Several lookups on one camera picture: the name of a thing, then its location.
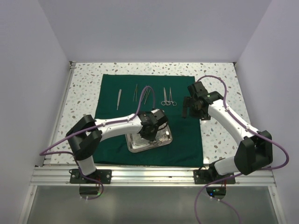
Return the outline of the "steel surgical scissors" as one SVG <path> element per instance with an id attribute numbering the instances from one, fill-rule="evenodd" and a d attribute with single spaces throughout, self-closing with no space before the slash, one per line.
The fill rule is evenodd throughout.
<path id="1" fill-rule="evenodd" d="M 169 100 L 168 105 L 177 106 L 177 102 L 173 100 L 171 88 L 169 88 Z"/>

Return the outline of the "steel instrument tray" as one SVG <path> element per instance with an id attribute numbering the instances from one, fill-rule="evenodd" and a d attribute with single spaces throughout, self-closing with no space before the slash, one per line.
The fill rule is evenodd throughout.
<path id="1" fill-rule="evenodd" d="M 149 149 L 168 145 L 173 137 L 168 122 L 162 124 L 157 132 L 156 139 L 162 140 L 162 145 L 152 145 L 151 141 L 143 139 L 139 133 L 130 133 L 125 135 L 128 150 L 132 153 L 139 153 Z"/>

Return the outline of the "steel hemostat clamp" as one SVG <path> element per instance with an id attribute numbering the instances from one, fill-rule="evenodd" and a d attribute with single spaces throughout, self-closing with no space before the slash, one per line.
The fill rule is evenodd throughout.
<path id="1" fill-rule="evenodd" d="M 163 94 L 164 94 L 164 99 L 161 101 L 161 105 L 168 106 L 169 105 L 169 101 L 167 100 L 167 94 L 166 94 L 165 87 L 163 88 Z"/>

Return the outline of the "steel forceps tweezers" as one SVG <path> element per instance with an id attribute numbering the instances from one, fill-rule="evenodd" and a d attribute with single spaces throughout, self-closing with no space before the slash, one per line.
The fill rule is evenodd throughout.
<path id="1" fill-rule="evenodd" d="M 138 84 L 135 85 L 134 95 L 133 95 L 133 102 L 137 101 L 137 95 L 138 95 Z"/>

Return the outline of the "green surgical cloth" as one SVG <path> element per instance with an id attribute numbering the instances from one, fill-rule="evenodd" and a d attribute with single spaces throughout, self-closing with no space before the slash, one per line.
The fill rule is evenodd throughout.
<path id="1" fill-rule="evenodd" d="M 98 145 L 93 155 L 95 163 L 168 167 L 202 166 L 203 146 L 200 122 L 190 116 L 182 118 L 183 100 L 189 95 L 187 87 L 194 82 L 194 77 L 186 76 L 103 75 L 95 118 L 114 119 L 135 113 L 138 107 L 138 103 L 133 102 L 135 85 L 138 84 L 138 94 L 149 85 L 154 92 L 149 94 L 141 110 L 149 111 L 153 105 L 163 109 L 169 120 L 173 140 L 169 145 L 132 153 L 128 150 L 124 135 L 109 138 Z M 164 99 L 164 87 L 167 100 L 171 88 L 177 106 L 161 105 Z M 122 93 L 119 110 L 117 110 L 119 89 L 122 89 Z"/>

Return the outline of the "steel scalpel handle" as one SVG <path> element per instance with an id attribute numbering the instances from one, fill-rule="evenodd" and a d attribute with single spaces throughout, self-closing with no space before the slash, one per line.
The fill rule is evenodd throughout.
<path id="1" fill-rule="evenodd" d="M 119 89 L 118 98 L 117 98 L 117 110 L 119 110 L 120 100 L 121 100 L 122 89 Z"/>

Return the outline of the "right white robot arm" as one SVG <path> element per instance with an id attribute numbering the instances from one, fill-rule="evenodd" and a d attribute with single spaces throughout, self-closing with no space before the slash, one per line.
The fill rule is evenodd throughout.
<path id="1" fill-rule="evenodd" d="M 235 156 L 219 159 L 200 173 L 213 183 L 225 175 L 241 172 L 251 174 L 273 162 L 273 151 L 268 131 L 259 131 L 243 120 L 234 110 L 225 107 L 224 97 L 217 91 L 208 92 L 201 82 L 188 86 L 190 96 L 183 101 L 182 117 L 190 115 L 200 120 L 216 119 L 233 137 L 238 149 Z"/>

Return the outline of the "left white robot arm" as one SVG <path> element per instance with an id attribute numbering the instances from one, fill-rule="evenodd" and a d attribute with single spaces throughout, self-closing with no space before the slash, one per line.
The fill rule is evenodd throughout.
<path id="1" fill-rule="evenodd" d="M 66 134 L 81 170 L 80 177 L 86 183 L 96 180 L 93 154 L 100 142 L 125 134 L 139 134 L 145 140 L 154 141 L 157 132 L 168 125 L 168 121 L 164 111 L 160 109 L 115 119 L 94 119 L 91 115 L 85 115 Z"/>

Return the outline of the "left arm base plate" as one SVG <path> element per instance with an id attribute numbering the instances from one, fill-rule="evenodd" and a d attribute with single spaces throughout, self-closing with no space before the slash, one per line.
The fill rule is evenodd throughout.
<path id="1" fill-rule="evenodd" d="M 112 170 L 110 169 L 97 169 L 95 172 L 87 175 L 87 179 L 81 175 L 78 169 L 70 169 L 69 174 L 71 175 L 71 184 L 91 184 L 95 183 L 94 180 L 97 180 L 102 184 L 110 184 L 112 179 Z"/>

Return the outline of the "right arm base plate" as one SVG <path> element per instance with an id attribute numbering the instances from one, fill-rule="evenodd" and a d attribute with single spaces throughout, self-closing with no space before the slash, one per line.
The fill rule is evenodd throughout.
<path id="1" fill-rule="evenodd" d="M 193 178 L 195 184 L 208 184 L 213 181 L 218 181 L 222 178 L 225 180 L 220 183 L 226 182 L 226 184 L 235 184 L 235 178 L 232 177 L 234 174 L 219 175 L 217 172 L 213 172 L 209 169 L 195 169 L 193 170 Z"/>

